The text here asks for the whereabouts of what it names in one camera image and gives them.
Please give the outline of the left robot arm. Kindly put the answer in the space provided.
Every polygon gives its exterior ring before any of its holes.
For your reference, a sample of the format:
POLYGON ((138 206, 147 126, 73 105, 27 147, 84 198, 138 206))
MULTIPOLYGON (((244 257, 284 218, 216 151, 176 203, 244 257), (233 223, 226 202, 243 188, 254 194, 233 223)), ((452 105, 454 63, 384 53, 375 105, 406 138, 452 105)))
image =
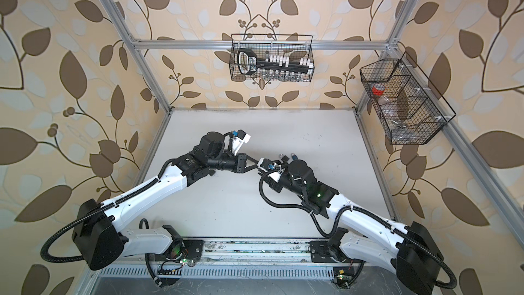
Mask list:
POLYGON ((208 132, 189 153, 167 160, 157 176, 131 190, 101 203, 90 199, 79 209, 78 217, 53 234, 40 250, 41 258, 50 263, 84 261, 91 270, 103 269, 121 257, 142 254, 165 254, 181 236, 170 225, 157 229, 129 228, 139 215, 178 191, 208 176, 211 171, 246 173, 256 168, 257 161, 247 166, 250 157, 240 148, 250 135, 243 130, 226 134, 208 132), (67 232, 80 254, 57 257, 49 250, 67 232))

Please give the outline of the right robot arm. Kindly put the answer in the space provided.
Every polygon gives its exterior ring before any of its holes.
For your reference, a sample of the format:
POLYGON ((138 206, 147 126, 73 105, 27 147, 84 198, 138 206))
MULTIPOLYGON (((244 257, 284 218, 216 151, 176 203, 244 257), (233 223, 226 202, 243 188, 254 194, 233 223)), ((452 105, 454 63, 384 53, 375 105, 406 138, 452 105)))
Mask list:
POLYGON ((376 263, 395 273, 416 294, 457 287, 456 275, 423 225, 395 222, 357 205, 316 179, 303 160, 286 163, 262 158, 257 169, 261 176, 261 198, 274 208, 306 212, 318 232, 334 241, 332 255, 336 261, 356 259, 376 263), (319 215, 333 219, 330 232, 317 224, 319 215))

